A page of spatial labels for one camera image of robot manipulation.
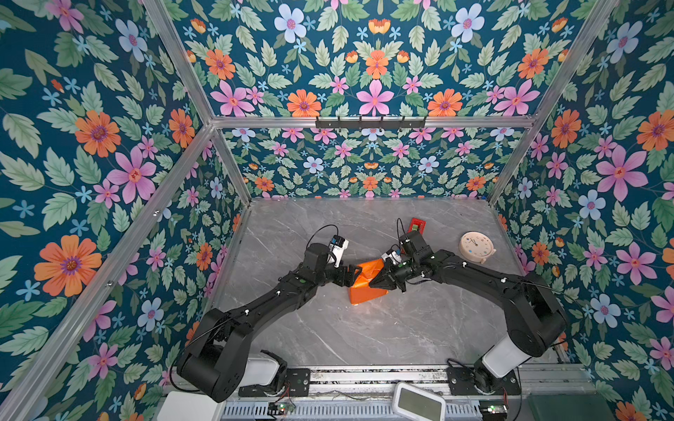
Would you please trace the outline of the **yellow orange wrapping paper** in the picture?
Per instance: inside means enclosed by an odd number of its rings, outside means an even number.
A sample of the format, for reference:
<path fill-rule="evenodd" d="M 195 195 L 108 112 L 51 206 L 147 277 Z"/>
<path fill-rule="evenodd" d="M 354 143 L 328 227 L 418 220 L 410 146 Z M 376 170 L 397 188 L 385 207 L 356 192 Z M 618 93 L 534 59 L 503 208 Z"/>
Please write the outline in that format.
<path fill-rule="evenodd" d="M 361 303 L 381 298 L 389 293 L 389 291 L 385 289 L 370 287 L 370 282 L 373 281 L 384 268 L 383 259 L 367 261 L 361 263 L 359 267 L 362 271 L 357 277 L 354 285 L 349 288 L 349 301 L 351 305 L 360 305 Z"/>

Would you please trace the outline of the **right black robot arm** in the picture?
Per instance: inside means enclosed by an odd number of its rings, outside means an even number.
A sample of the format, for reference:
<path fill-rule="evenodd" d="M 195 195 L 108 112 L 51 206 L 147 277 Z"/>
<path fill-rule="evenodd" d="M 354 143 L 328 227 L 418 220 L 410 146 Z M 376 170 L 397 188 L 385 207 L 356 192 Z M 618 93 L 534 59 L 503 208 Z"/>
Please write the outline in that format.
<path fill-rule="evenodd" d="M 507 332 L 472 368 L 474 382 L 483 385 L 498 382 L 521 364 L 546 354 L 568 324 L 551 287 L 535 273 L 498 272 L 447 250 L 408 251 L 399 262 L 387 257 L 370 287 L 405 292 L 413 280 L 466 289 L 500 307 Z"/>

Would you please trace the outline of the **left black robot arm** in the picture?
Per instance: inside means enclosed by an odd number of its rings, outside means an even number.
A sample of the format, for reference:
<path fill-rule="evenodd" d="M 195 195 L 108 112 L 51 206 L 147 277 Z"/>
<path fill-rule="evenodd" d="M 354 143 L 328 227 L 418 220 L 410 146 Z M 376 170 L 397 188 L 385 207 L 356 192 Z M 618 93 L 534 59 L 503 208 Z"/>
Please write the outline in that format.
<path fill-rule="evenodd" d="M 252 343 L 264 329 L 303 307 L 325 285 L 354 285 L 363 269 L 330 263 L 334 256 L 328 246 L 312 243 L 304 260 L 266 294 L 228 312 L 209 310 L 177 358 L 177 374 L 217 403 L 232 396 L 244 384 Z"/>

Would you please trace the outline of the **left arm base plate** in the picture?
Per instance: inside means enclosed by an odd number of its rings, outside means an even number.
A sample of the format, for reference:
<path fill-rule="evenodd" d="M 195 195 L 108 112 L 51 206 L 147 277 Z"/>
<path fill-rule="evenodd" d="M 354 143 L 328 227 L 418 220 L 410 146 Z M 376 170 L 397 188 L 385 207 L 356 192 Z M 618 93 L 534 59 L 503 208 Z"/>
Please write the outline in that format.
<path fill-rule="evenodd" d="M 309 368 L 285 368 L 278 371 L 266 385 L 242 386 L 239 397 L 306 397 L 309 395 L 312 371 Z"/>

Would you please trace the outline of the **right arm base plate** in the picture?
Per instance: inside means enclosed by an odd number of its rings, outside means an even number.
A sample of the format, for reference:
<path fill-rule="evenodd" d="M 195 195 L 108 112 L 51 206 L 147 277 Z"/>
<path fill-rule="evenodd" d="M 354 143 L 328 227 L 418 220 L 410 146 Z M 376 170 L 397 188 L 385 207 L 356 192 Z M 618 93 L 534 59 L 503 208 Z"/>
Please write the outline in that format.
<path fill-rule="evenodd" d="M 496 377 L 487 368 L 478 366 L 449 366 L 446 369 L 449 388 L 454 396 L 519 396 L 521 382 L 515 370 L 503 377 Z"/>

